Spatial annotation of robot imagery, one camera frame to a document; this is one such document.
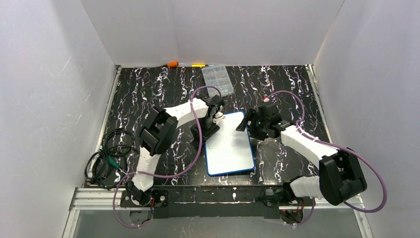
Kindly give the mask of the blue framed whiteboard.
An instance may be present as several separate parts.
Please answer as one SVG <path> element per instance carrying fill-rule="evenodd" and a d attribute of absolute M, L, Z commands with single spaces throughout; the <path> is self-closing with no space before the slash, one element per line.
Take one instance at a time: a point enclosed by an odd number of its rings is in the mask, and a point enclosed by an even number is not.
<path fill-rule="evenodd" d="M 236 130 L 244 117 L 243 111 L 227 113 L 218 124 L 218 132 L 205 143 L 205 158 L 209 176 L 237 174 L 255 168 L 248 131 Z"/>

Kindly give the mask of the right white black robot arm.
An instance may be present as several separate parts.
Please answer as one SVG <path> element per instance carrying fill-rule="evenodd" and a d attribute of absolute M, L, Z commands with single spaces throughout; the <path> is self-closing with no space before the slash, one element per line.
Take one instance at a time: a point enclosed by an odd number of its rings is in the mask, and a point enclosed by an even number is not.
<path fill-rule="evenodd" d="M 247 130 L 251 138 L 261 141 L 277 138 L 316 166 L 318 176 L 295 177 L 283 183 L 280 194 L 284 199 L 324 198 L 332 205 L 339 205 L 367 189 L 355 155 L 306 138 L 303 131 L 281 118 L 273 103 L 248 109 L 236 130 Z"/>

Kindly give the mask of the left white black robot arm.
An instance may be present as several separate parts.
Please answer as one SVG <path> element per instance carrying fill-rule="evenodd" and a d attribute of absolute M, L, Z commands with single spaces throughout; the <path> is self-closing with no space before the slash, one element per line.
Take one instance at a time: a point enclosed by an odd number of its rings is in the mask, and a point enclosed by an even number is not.
<path fill-rule="evenodd" d="M 225 102 L 219 95 L 210 99 L 199 96 L 192 102 L 171 108 L 154 106 L 140 129 L 140 157 L 132 178 L 134 186 L 145 192 L 154 185 L 158 160 L 172 145 L 178 127 L 194 121 L 190 130 L 201 149 L 219 131 L 224 107 Z"/>

